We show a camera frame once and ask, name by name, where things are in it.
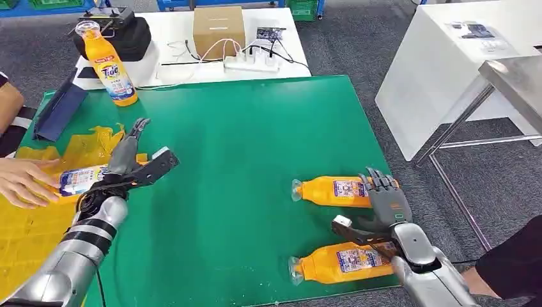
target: orange juice bottle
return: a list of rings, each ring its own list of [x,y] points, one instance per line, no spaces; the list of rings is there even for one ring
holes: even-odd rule
[[[369,194],[359,177],[321,176],[311,181],[294,179],[291,183],[291,198],[301,199],[322,206],[371,208]]]
[[[107,172],[107,165],[91,166],[89,168],[78,168],[50,174],[60,184],[56,189],[47,184],[42,185],[58,196],[58,204],[74,204],[79,196],[88,191],[90,187],[104,178]]]
[[[87,58],[113,102],[120,107],[135,103],[137,93],[134,84],[115,48],[102,36],[98,23],[82,21],[76,25],[75,32],[83,37]]]
[[[375,244],[375,247],[395,251],[391,242]],[[371,246],[352,242],[324,246],[301,259],[291,257],[288,267],[294,285],[304,280],[329,284],[393,274],[389,261]]]

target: robotic arm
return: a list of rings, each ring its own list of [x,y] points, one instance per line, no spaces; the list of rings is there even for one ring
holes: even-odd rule
[[[138,119],[115,147],[108,174],[77,202],[72,226],[38,272],[0,304],[2,307],[80,307],[98,267],[128,214],[128,190],[154,184],[179,164],[167,147],[144,166],[136,163],[139,135],[149,119]]]
[[[373,219],[360,218],[361,227],[337,216],[332,230],[360,246],[370,245],[391,261],[393,271],[420,307],[479,306],[468,292],[461,274],[440,249],[432,246],[422,228],[412,223],[412,212],[403,191],[390,175],[368,168],[372,180],[360,175],[375,211]],[[397,252],[388,255],[374,244],[392,241]]]

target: cardboard box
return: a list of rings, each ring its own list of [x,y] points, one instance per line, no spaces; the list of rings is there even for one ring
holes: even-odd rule
[[[196,8],[194,10],[194,43],[199,56],[223,38],[231,38],[245,47],[245,26],[240,6]],[[218,43],[205,59],[222,59],[224,43]],[[226,55],[235,56],[233,42],[226,44]]]

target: white desk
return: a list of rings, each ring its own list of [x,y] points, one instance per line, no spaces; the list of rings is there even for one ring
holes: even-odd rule
[[[540,55],[542,1],[500,0],[419,6],[376,96],[376,104],[407,161],[439,125],[451,123],[484,88],[478,68],[486,59]],[[475,21],[496,31],[514,51],[489,56],[445,25]],[[536,130],[499,93],[468,120],[508,117],[524,133]],[[532,141],[535,145],[540,140]]]
[[[144,58],[138,62],[124,62],[132,82],[138,87],[178,83],[309,77],[311,75],[310,71],[303,65],[291,64],[282,59],[279,59],[281,66],[278,72],[224,70],[222,63],[202,63],[199,66],[198,64],[161,65],[175,61],[178,63],[196,61],[188,52],[178,58],[174,56],[185,50],[185,40],[189,40],[191,51],[196,53],[192,38],[194,12],[138,13],[136,16],[144,17],[147,20],[152,33],[152,41]],[[256,39],[257,27],[286,28],[281,40],[284,47],[295,61],[307,64],[289,8],[243,10],[243,19],[246,43],[251,43]],[[175,48],[168,47],[168,43],[172,42],[176,42],[172,44]],[[270,46],[269,42],[263,40],[257,41],[256,44]],[[287,56],[278,43],[275,44],[274,50]],[[79,75],[83,67],[89,66],[88,61],[83,57],[79,57],[76,64],[77,75]],[[194,75],[187,80],[194,70]],[[98,79],[75,79],[74,84],[85,90],[103,88]]]

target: gray carpet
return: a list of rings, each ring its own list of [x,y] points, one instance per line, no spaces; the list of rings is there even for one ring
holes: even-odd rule
[[[133,4],[137,11],[155,10],[151,0]],[[415,6],[410,0],[327,0],[319,22],[299,22],[297,29],[314,75],[350,76],[394,176],[401,182],[414,220],[432,243],[452,261],[480,257],[474,232],[430,164],[406,162],[384,122],[375,96],[407,30]],[[57,87],[72,68],[77,53],[64,33],[71,16],[0,19],[0,70],[12,76],[27,103],[36,105],[45,90]],[[505,119],[468,123],[457,140],[519,131]],[[461,148],[438,153],[463,200],[496,245],[542,214],[539,149],[528,142]],[[499,301],[477,297],[482,306],[521,306],[526,299]],[[413,306],[402,288],[340,295],[284,306]]]

